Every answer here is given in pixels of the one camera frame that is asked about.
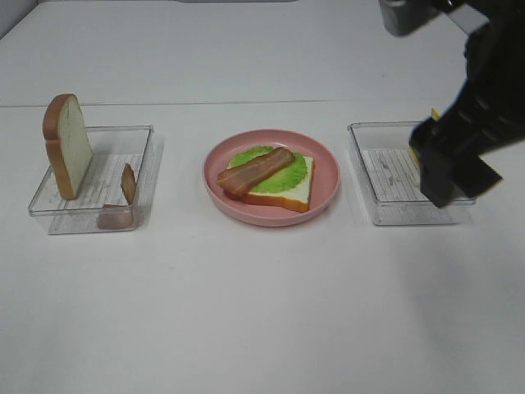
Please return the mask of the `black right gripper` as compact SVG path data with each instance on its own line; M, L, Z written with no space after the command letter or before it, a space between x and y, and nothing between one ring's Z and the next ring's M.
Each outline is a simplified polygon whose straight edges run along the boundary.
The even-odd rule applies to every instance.
M465 44L466 80L441 118L420 124L409 142L421 192L437 208L494 187L502 176L480 155L524 138L524 3L464 4L486 18Z

